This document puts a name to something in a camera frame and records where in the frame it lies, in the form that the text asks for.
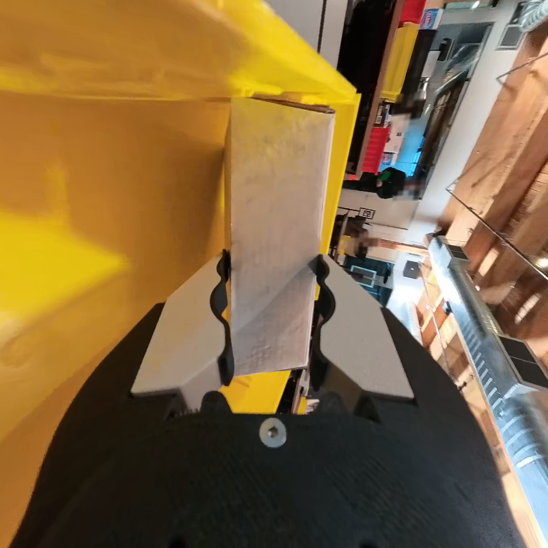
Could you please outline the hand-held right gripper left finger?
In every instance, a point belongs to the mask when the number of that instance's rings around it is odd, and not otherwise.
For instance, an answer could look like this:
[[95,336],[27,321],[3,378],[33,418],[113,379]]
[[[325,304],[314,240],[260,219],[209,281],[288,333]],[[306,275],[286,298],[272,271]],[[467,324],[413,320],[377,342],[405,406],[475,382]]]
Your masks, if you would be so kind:
[[231,333],[223,313],[230,277],[227,250],[209,260],[164,303],[131,388],[136,397],[175,396],[183,410],[228,386],[235,372]]

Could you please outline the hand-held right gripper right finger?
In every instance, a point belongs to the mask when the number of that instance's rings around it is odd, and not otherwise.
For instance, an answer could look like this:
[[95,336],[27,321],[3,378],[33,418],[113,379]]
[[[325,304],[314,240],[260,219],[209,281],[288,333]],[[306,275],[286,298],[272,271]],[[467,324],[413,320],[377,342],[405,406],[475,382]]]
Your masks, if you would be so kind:
[[334,392],[355,412],[366,398],[412,402],[413,389],[382,306],[328,255],[316,263],[318,319],[310,353],[310,384]]

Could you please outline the white cardboard box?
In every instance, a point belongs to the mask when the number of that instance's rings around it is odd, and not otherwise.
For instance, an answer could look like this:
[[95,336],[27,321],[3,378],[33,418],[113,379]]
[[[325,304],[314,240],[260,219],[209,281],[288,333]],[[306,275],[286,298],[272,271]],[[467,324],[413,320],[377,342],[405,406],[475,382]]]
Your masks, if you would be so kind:
[[231,101],[225,196],[235,376],[308,363],[334,126],[327,107]]

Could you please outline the large yellow plastic bin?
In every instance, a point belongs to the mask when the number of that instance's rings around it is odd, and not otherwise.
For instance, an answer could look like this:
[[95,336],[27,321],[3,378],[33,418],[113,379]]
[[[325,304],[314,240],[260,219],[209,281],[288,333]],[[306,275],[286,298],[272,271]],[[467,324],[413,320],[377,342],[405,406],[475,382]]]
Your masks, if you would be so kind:
[[230,99],[358,95],[261,1],[1,1],[1,547],[87,377],[223,247]]

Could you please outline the red plastic bin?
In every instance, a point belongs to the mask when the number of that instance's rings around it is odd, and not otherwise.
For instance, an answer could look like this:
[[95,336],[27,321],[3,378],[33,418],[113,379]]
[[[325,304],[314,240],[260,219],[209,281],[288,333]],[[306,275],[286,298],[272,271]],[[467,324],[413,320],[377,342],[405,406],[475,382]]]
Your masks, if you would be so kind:
[[387,141],[390,136],[390,127],[373,127],[369,137],[366,156],[363,162],[363,171],[378,173]]
[[428,1],[404,1],[400,15],[400,25],[411,23],[420,25]]

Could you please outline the small yellow plastic bin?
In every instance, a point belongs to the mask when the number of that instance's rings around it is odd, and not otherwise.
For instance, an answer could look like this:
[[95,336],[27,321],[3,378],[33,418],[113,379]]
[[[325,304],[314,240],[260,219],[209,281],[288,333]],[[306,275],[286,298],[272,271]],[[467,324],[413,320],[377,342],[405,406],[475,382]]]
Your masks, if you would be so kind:
[[380,98],[386,102],[395,103],[401,94],[418,32],[419,25],[415,23],[404,23],[395,32],[380,93]]

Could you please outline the silver ventilation duct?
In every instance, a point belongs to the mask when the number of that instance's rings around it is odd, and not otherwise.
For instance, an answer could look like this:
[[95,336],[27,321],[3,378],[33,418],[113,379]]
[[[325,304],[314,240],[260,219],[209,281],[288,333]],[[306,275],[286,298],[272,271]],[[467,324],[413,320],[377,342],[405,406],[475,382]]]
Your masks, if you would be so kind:
[[546,473],[547,374],[525,342],[501,331],[466,271],[462,248],[438,236],[428,252],[513,467]]

